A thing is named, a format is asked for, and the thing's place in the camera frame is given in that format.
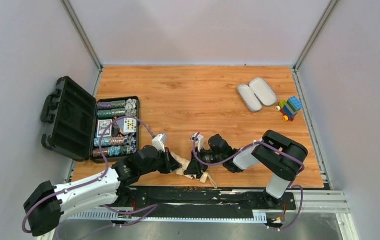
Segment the beige folding umbrella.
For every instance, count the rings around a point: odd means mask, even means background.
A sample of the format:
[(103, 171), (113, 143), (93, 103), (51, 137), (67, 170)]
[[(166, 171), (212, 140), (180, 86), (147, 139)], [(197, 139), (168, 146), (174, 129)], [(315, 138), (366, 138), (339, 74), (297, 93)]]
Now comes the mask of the beige folding umbrella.
[(207, 171), (207, 169), (204, 169), (204, 165), (200, 166), (196, 161), (187, 160), (173, 152), (171, 153), (171, 156), (180, 165), (178, 169), (174, 170), (177, 175), (184, 176), (192, 180), (198, 180), (203, 184), (205, 184), (207, 181), (210, 181), (210, 184), (215, 189), (218, 188), (218, 185), (214, 181), (211, 174)]

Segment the grey glasses case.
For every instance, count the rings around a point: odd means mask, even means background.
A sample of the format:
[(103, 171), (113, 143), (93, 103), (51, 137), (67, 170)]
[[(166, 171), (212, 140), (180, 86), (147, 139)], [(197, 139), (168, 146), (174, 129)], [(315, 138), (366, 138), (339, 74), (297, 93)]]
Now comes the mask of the grey glasses case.
[(247, 84), (238, 85), (236, 90), (247, 108), (253, 113), (278, 102), (277, 95), (261, 77), (256, 77)]

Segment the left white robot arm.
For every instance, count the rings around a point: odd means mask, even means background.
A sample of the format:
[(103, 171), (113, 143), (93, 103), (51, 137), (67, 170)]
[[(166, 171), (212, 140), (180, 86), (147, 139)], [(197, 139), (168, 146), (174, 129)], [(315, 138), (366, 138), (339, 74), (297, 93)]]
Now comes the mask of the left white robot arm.
[(168, 148), (157, 150), (147, 145), (96, 175), (57, 185), (45, 181), (23, 204), (22, 230), (39, 237), (74, 214), (118, 202), (126, 195), (126, 188), (142, 175), (152, 172), (170, 174), (180, 167)]

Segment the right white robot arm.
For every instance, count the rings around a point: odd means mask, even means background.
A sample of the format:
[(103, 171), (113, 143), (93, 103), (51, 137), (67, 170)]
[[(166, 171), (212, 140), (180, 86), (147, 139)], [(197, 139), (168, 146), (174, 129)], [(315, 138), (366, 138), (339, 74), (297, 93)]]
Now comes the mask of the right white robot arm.
[(204, 138), (200, 133), (193, 134), (190, 139), (191, 162), (200, 170), (221, 165), (231, 173), (240, 173), (254, 165), (264, 165), (272, 172), (266, 195), (277, 200), (304, 171), (303, 162), (308, 156), (305, 146), (272, 130), (241, 149), (232, 148), (219, 134), (208, 140), (208, 150), (203, 148)]

